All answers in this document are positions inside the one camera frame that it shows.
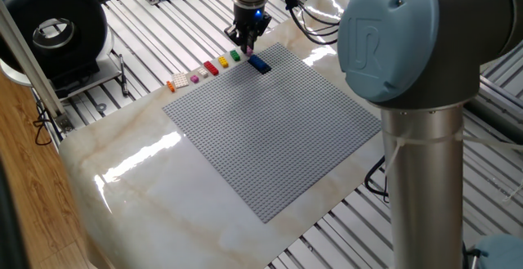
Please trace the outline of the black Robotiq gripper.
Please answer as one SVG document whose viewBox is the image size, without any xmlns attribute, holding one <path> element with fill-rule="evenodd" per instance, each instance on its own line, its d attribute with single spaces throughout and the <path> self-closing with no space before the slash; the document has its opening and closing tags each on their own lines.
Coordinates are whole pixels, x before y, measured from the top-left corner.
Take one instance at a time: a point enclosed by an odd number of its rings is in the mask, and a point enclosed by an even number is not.
<svg viewBox="0 0 523 269">
<path fill-rule="evenodd" d="M 247 55 L 252 55 L 254 43 L 265 32 L 272 16 L 264 7 L 244 8 L 234 5 L 234 22 L 224 29 L 224 34 Z"/>
</svg>

